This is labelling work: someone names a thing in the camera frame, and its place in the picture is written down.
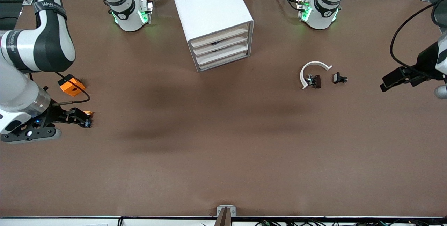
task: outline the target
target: white curved object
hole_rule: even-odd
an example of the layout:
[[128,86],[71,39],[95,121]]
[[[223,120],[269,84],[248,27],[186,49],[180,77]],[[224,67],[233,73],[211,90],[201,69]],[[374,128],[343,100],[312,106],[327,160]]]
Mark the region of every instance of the white curved object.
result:
[[309,65],[318,65],[323,67],[326,71],[328,71],[330,68],[332,68],[332,65],[327,66],[325,63],[323,62],[318,62],[318,61],[312,61],[312,62],[308,62],[306,65],[303,66],[303,68],[301,69],[300,72],[300,80],[301,80],[301,84],[303,84],[303,89],[306,89],[306,87],[309,86],[309,84],[306,82],[304,73],[305,73],[305,69],[306,67],[308,67]]

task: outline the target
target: green led light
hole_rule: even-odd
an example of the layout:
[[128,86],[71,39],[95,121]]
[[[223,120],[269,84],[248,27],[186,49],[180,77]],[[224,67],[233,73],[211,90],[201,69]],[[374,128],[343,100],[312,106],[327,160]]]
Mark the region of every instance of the green led light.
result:
[[309,15],[311,12],[312,12],[311,7],[308,7],[307,10],[304,11],[303,17],[302,17],[303,21],[307,21],[309,19]]
[[332,19],[332,22],[335,21],[335,19],[337,18],[337,13],[338,13],[338,8],[337,8],[337,10],[334,13],[334,18]]
[[141,22],[143,23],[147,23],[148,19],[147,19],[147,14],[141,11],[138,11],[139,16],[141,18]]
[[113,11],[112,11],[112,16],[115,19],[115,23],[118,24],[118,20],[116,19],[115,13],[113,13]]

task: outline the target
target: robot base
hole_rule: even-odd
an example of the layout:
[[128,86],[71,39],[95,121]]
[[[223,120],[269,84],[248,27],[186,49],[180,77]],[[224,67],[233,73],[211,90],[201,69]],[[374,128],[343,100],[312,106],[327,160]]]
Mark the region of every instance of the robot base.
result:
[[304,12],[298,11],[298,18],[308,24],[309,27],[316,30],[324,30],[328,28],[338,13],[338,9],[330,17],[323,17],[321,13],[316,11],[311,5],[314,5],[314,0],[300,0],[296,3],[298,9],[303,9]]
[[125,15],[117,14],[112,12],[115,18],[115,23],[120,26],[120,28],[127,32],[133,32],[141,29],[145,24],[151,23],[151,16],[153,10],[153,3],[147,0],[134,0],[136,7],[134,11],[125,19]]

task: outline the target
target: small black object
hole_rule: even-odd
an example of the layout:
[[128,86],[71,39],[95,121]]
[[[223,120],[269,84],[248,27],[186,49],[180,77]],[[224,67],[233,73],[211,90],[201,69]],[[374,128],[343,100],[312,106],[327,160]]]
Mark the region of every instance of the small black object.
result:
[[320,75],[312,76],[312,74],[308,75],[306,78],[307,83],[315,89],[321,88],[321,77]]
[[335,73],[334,74],[334,84],[338,84],[338,83],[346,83],[348,81],[348,77],[346,76],[340,76],[340,73]]
[[438,60],[438,43],[433,43],[418,55],[416,64],[410,67],[400,66],[382,78],[380,89],[388,91],[394,86],[410,83],[412,87],[430,79],[444,80],[444,74],[436,69]]

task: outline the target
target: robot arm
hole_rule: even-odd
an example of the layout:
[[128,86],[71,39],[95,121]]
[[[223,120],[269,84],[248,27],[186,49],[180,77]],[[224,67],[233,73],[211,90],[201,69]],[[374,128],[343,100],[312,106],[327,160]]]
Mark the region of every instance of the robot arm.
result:
[[36,0],[38,27],[10,30],[1,39],[3,58],[23,72],[63,72],[75,60],[75,48],[61,0]]
[[335,21],[342,0],[302,0],[298,8],[300,19],[310,27],[323,30]]
[[152,2],[147,0],[105,0],[112,10],[115,22],[124,31],[139,30],[150,23]]
[[70,114],[24,75],[62,72],[75,60],[62,1],[35,0],[34,8],[38,24],[35,30],[0,33],[0,133],[1,140],[12,143],[54,139],[60,136],[60,130],[52,123],[72,123]]
[[[411,68],[423,72],[431,78],[421,75]],[[414,87],[431,79],[444,80],[447,83],[447,31],[441,35],[436,43],[433,43],[418,55],[416,64],[412,65],[411,68],[401,66],[384,76],[382,78],[383,84],[380,85],[382,91],[386,92],[400,84],[410,83]],[[434,95],[439,99],[447,99],[447,85],[437,87]]]

